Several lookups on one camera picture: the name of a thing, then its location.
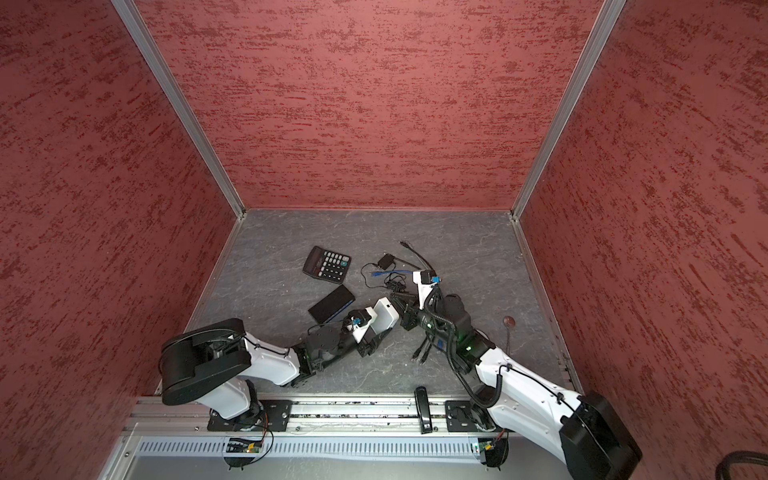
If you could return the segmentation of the white network switch box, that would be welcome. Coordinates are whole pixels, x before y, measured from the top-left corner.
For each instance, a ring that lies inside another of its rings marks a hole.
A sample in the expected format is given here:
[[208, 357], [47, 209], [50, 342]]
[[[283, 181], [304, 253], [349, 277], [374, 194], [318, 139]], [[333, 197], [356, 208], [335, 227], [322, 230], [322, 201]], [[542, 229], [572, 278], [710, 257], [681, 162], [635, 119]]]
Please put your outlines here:
[[380, 298], [373, 307], [362, 310], [361, 320], [353, 336], [358, 343], [369, 342], [377, 335], [391, 330], [400, 315], [387, 297]]

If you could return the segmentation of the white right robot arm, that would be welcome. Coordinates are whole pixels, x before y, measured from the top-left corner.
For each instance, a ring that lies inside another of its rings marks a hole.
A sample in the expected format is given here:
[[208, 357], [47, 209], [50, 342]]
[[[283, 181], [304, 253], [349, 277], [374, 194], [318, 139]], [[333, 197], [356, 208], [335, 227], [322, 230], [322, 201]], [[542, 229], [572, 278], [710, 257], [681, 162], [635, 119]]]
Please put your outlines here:
[[514, 361], [483, 332], [456, 295], [419, 302], [392, 299], [407, 330], [420, 327], [443, 351], [459, 381], [474, 372], [481, 384], [467, 390], [493, 423], [518, 433], [562, 461], [574, 479], [628, 479], [642, 451], [611, 403], [580, 394]]

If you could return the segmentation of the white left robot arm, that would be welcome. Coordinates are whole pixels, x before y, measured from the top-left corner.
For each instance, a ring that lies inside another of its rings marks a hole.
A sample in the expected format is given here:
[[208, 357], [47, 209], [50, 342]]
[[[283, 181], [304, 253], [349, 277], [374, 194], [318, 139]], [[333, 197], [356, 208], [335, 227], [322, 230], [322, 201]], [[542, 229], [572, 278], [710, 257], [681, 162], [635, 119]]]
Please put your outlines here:
[[161, 399], [167, 406], [199, 403], [231, 420], [253, 415], [255, 380], [293, 387], [352, 352], [365, 358], [398, 323], [373, 310], [354, 311], [323, 325], [292, 347], [257, 339], [238, 318], [227, 319], [166, 341], [161, 348]]

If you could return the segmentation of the black smartphone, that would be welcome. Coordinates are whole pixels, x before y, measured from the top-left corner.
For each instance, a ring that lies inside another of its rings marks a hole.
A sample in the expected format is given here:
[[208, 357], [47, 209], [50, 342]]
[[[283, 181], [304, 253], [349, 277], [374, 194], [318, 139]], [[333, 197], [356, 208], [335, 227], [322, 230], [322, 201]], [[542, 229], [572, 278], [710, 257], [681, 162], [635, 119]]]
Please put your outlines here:
[[334, 319], [354, 301], [354, 294], [346, 286], [339, 285], [310, 307], [308, 313], [318, 325], [323, 325]]

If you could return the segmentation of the black desk calculator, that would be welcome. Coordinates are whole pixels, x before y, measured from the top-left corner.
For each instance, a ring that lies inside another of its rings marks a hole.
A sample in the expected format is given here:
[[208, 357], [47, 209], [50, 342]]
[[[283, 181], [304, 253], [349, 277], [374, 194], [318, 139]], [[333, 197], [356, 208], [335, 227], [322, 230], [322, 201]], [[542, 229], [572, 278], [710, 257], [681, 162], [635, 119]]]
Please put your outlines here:
[[314, 246], [304, 262], [302, 272], [315, 280], [342, 284], [350, 263], [351, 258], [347, 255]]

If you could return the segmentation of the black power adapter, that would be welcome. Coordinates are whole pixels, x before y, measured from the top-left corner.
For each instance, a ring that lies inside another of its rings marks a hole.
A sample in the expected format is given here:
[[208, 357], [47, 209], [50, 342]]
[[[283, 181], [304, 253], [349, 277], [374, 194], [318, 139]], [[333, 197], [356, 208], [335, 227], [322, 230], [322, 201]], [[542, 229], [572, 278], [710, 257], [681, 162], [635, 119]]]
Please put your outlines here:
[[382, 271], [391, 271], [395, 269], [396, 260], [392, 254], [384, 254], [376, 265]]

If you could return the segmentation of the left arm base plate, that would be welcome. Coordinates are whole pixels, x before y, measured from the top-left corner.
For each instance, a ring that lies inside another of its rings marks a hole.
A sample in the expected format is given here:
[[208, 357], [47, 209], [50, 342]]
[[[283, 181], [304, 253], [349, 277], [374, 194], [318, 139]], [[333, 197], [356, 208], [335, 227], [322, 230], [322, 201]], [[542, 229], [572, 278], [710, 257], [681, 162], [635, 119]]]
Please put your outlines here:
[[285, 432], [294, 403], [291, 400], [263, 400], [257, 413], [246, 412], [233, 419], [224, 419], [210, 411], [209, 432]]

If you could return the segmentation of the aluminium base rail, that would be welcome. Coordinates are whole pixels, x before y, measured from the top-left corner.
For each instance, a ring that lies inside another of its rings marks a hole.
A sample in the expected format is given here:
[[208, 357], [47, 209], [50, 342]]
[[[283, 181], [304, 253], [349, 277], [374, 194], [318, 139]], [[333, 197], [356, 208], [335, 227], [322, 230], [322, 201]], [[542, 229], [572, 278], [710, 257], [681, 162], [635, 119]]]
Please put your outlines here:
[[[412, 396], [265, 394], [270, 429], [278, 436], [421, 437], [421, 416]], [[166, 406], [158, 397], [142, 397], [121, 430], [123, 436], [213, 436], [209, 409], [192, 403]]]

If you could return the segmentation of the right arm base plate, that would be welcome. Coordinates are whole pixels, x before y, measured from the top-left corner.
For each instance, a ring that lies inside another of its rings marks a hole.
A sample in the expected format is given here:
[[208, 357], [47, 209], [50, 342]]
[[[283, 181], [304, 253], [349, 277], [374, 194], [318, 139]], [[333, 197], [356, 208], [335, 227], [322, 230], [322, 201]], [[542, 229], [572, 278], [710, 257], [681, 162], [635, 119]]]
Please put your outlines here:
[[498, 430], [488, 411], [468, 400], [446, 401], [445, 421], [447, 430], [451, 433], [490, 433]]

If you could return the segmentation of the aluminium right corner post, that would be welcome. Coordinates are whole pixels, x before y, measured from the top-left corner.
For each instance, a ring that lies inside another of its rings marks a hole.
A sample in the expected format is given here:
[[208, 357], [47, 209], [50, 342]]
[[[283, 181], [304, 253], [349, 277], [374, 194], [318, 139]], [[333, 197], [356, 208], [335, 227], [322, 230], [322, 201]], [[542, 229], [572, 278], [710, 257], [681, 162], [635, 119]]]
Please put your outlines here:
[[626, 4], [625, 0], [605, 0], [587, 37], [523, 186], [511, 209], [511, 221], [519, 222], [535, 187], [582, 95], [600, 55]]

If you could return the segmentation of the aluminium corner post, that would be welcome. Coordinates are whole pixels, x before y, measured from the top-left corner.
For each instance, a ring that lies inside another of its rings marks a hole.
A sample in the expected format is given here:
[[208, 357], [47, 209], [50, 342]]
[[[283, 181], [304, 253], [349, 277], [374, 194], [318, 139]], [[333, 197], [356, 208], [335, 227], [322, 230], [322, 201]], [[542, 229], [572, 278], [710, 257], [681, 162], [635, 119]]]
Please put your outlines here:
[[247, 208], [237, 193], [229, 175], [205, 134], [202, 125], [176, 81], [171, 68], [153, 39], [134, 1], [112, 0], [120, 20], [172, 106], [187, 135], [200, 154], [219, 190], [224, 195], [236, 218], [242, 220]]
[[519, 222], [535, 187], [582, 95], [600, 55], [626, 4], [625, 0], [605, 0], [587, 37], [523, 186], [511, 209], [511, 221]]

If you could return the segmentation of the aluminium left corner post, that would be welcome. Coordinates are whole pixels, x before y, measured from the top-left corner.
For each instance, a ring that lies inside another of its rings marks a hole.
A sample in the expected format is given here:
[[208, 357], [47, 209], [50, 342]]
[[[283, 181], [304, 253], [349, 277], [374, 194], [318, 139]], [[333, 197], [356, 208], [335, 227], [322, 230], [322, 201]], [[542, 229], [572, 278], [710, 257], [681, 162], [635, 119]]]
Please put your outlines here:
[[112, 0], [120, 20], [172, 106], [187, 135], [200, 154], [219, 190], [224, 195], [236, 218], [242, 220], [247, 208], [237, 193], [229, 175], [205, 134], [202, 125], [176, 81], [171, 68], [153, 39], [134, 1]]

